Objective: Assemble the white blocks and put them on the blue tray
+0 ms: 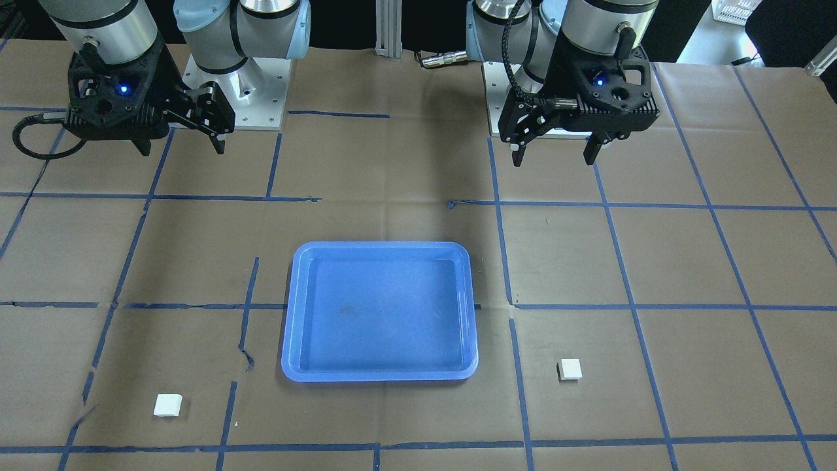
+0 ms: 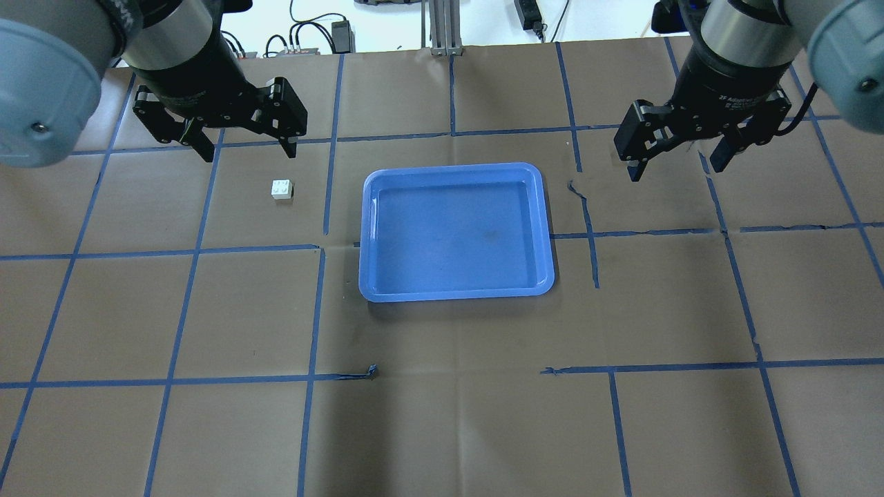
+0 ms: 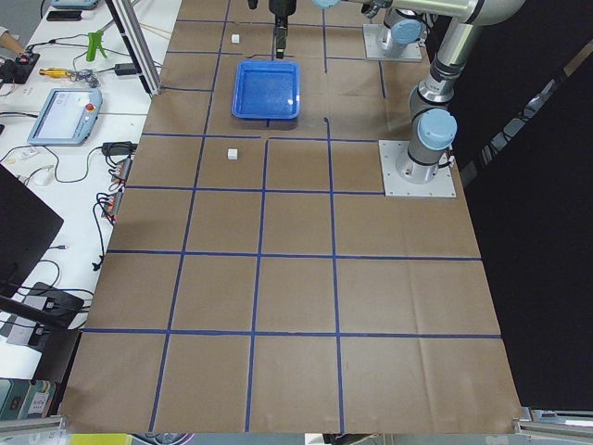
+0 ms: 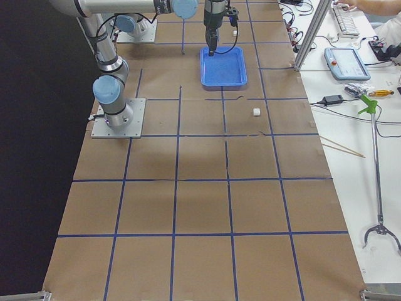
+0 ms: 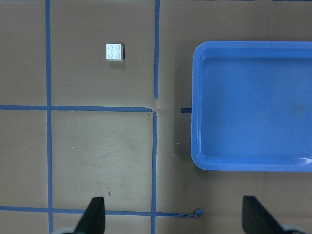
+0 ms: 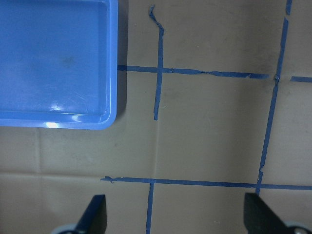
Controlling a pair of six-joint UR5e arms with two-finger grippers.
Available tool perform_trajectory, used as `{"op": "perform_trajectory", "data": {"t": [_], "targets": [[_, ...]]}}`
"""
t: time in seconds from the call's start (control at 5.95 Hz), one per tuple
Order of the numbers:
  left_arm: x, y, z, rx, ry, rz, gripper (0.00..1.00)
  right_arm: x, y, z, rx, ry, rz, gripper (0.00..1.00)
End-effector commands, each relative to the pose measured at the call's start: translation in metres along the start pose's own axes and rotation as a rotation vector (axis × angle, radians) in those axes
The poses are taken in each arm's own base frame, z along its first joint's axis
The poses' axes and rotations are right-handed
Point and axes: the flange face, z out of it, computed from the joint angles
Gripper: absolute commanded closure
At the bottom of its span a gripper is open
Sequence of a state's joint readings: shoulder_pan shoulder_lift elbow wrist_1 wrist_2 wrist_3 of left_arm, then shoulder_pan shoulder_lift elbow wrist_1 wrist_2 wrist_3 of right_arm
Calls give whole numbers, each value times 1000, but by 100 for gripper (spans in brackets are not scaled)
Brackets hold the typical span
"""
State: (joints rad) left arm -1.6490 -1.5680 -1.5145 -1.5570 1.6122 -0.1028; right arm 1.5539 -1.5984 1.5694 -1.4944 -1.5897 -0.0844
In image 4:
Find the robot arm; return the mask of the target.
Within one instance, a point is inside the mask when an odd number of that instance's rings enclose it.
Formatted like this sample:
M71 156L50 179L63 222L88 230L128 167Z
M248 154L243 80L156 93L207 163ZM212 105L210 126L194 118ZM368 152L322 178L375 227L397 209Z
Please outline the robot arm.
M148 30L147 20L139 14L123 14L114 22L116 28L134 38L143 36Z
M104 124L110 129L124 129L132 122L134 111L123 97L129 74L128 63L117 54L107 33L102 15L116 17L140 13L174 13L189 19L197 11L198 1L51 1L59 12L76 17L89 44L102 75L93 84L93 93L104 113Z

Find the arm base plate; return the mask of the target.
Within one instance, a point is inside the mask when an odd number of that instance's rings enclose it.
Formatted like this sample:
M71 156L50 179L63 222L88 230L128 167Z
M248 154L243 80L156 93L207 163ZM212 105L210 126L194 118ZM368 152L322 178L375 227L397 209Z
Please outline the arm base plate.
M126 98L124 111L118 115L107 115L101 105L94 120L91 137L94 139L140 139L145 113L145 98Z
M118 29L117 43L139 44L154 43L157 30L157 20L149 23L142 19L136 22L134 19L118 19L116 23Z

